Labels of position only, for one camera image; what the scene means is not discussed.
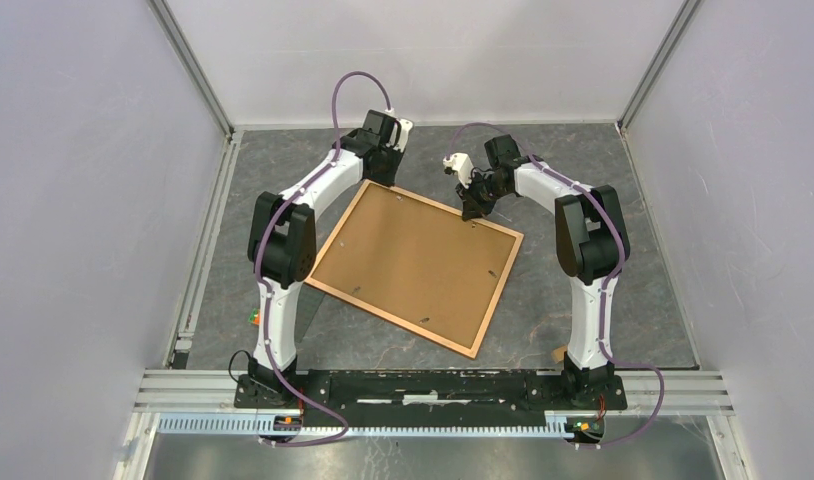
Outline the wooden picture frame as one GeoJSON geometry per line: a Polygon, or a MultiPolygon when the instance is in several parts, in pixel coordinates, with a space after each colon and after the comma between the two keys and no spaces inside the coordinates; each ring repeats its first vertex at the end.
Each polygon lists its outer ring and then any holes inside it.
{"type": "Polygon", "coordinates": [[[523,242],[485,219],[364,181],[306,282],[466,358],[477,357],[523,242]]]}

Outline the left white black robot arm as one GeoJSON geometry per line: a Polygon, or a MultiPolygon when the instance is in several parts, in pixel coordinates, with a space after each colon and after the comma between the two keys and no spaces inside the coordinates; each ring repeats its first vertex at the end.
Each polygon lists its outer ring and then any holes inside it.
{"type": "Polygon", "coordinates": [[[297,359],[297,305],[301,284],[317,259],[318,216],[363,180],[393,185],[413,127],[391,110],[371,110],[363,125],[335,141],[299,182],[258,196],[248,257],[260,292],[260,321],[248,376],[271,406],[285,407],[297,394],[291,375],[297,359]]]}

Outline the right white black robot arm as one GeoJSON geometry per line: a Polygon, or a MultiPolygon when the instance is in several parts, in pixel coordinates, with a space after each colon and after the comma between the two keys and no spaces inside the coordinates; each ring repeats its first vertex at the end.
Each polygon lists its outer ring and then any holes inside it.
{"type": "Polygon", "coordinates": [[[502,135],[484,145],[489,168],[475,167],[465,153],[443,160],[457,178],[465,221],[485,217],[508,195],[528,198],[554,217],[555,256],[572,289],[572,332],[563,358],[560,392],[574,408],[595,401],[614,378],[609,336],[617,277],[630,254],[617,191],[592,187],[523,154],[502,135]]]}

